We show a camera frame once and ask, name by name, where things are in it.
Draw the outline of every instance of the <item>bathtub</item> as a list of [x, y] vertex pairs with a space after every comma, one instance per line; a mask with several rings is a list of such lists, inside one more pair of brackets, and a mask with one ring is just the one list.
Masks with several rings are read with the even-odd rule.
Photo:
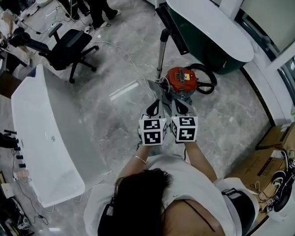
[[70, 86], [38, 65], [11, 98], [22, 161], [43, 207], [83, 194], [109, 172], [90, 141]]

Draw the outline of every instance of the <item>vacuum hose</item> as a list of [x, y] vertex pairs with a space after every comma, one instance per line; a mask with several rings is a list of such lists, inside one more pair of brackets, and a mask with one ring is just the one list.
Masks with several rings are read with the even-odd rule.
[[[200, 92], [200, 93], [202, 93], [202, 94], [210, 94], [210, 93], [212, 93], [212, 92], [214, 91], [214, 88], [215, 88], [216, 85], [217, 85], [216, 77], [215, 77], [215, 75], [213, 74], [212, 71], [210, 71], [210, 70], [208, 70], [208, 69], [206, 68], [205, 65], [202, 65], [202, 64], [192, 64], [192, 65], [190, 65], [190, 66], [187, 66], [186, 68], [187, 68], [188, 70], [192, 70], [192, 69], [198, 69], [198, 70], [201, 70], [201, 71], [203, 71], [205, 74], [207, 74], [208, 77], [210, 78], [211, 83], [204, 83], [204, 82], [200, 82], [200, 81], [197, 82], [197, 85], [198, 85], [197, 91], [198, 91], [198, 92]], [[208, 90], [208, 91], [204, 91], [204, 90], [200, 89], [200, 87], [209, 87], [210, 90]]]

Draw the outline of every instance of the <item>gray marble floor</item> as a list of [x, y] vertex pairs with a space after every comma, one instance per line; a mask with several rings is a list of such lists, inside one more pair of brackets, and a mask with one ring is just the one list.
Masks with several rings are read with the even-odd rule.
[[[95, 31], [93, 41], [108, 41], [122, 47], [130, 54], [137, 69], [147, 79], [153, 80], [159, 37], [164, 28], [153, 6], [144, 0], [108, 0], [108, 4], [112, 8], [122, 10], [122, 14], [110, 22], [110, 27]], [[53, 1], [40, 9], [26, 23], [42, 32], [49, 28], [55, 16], [57, 21], [63, 18], [67, 20], [61, 9], [54, 11], [56, 6], [57, 2]], [[90, 17], [82, 16], [82, 20], [85, 24], [91, 22]], [[60, 36], [71, 28], [78, 30], [85, 28], [81, 21], [75, 23], [62, 21], [62, 23]], [[33, 39], [46, 43], [50, 48], [54, 46], [55, 40], [49, 38], [47, 32], [37, 35], [30, 29], [27, 31]], [[73, 91], [81, 104], [82, 120], [90, 139], [112, 169], [113, 175], [116, 175], [135, 151], [139, 141], [136, 129], [140, 110], [152, 102], [153, 97], [143, 78], [121, 49], [104, 43], [98, 45], [100, 50], [89, 54], [86, 59], [98, 67], [97, 72], [94, 73], [89, 68], [78, 65]], [[195, 62], [197, 61], [190, 55], [181, 56], [173, 41], [169, 40], [164, 59], [164, 73], [174, 66], [187, 66]], [[42, 63], [62, 79], [68, 80], [69, 69], [57, 72], [43, 57], [35, 54], [33, 64], [38, 63]], [[29, 70], [30, 68], [21, 69], [19, 76], [24, 78]], [[197, 73], [197, 76], [206, 79], [203, 74]], [[217, 76], [217, 81], [217, 87], [212, 94], [202, 95], [196, 92], [192, 97], [199, 117], [197, 142], [218, 176], [223, 177], [235, 163], [253, 151], [254, 145], [269, 127], [269, 123], [256, 94], [240, 71]], [[138, 82], [139, 85], [114, 100], [110, 99], [111, 94], [131, 82]], [[0, 131], [7, 128], [13, 129], [11, 102], [0, 96]], [[166, 137], [162, 151], [183, 154], [182, 146], [175, 145], [172, 140], [172, 136]], [[10, 150], [0, 148], [0, 169], [3, 170], [6, 180], [12, 183], [16, 197], [33, 221], [36, 214], [29, 200], [22, 195], [19, 186], [12, 180], [12, 162]], [[27, 185], [21, 184], [21, 188], [33, 200], [36, 210], [49, 221], [49, 225], [44, 225], [41, 220], [36, 219], [33, 229], [38, 235], [87, 235], [83, 212], [90, 190], [83, 195], [80, 202], [69, 200], [56, 205], [53, 213], [47, 213], [42, 211]]]

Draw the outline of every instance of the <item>bracelet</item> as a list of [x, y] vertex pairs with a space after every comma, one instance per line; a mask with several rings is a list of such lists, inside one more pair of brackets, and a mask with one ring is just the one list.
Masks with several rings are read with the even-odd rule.
[[147, 164], [147, 162], [145, 160], [143, 160], [142, 158], [138, 157], [137, 155], [134, 155], [135, 158], [138, 158], [139, 160], [141, 160], [144, 164]]

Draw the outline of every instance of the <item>black pants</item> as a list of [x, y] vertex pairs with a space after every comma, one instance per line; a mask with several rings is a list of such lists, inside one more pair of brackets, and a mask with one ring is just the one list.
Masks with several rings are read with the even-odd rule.
[[102, 11], [105, 12], [108, 19], [113, 19], [117, 11], [111, 9], [108, 4], [107, 0], [85, 0], [89, 5], [90, 16], [93, 19], [93, 26], [94, 28], [100, 27], [103, 23]]
[[[58, 0], [58, 2], [62, 3], [63, 7], [66, 9], [68, 14], [70, 15], [71, 6], [70, 6], [68, 0]], [[73, 4], [72, 18], [75, 20], [79, 19], [78, 8], [83, 14], [86, 14], [89, 11], [89, 8], [87, 8], [87, 6], [84, 4], [83, 0], [72, 1], [72, 4]]]
[[9, 137], [9, 136], [3, 136], [2, 133], [0, 133], [0, 147], [2, 148], [15, 148], [18, 144], [16, 143], [16, 139]]

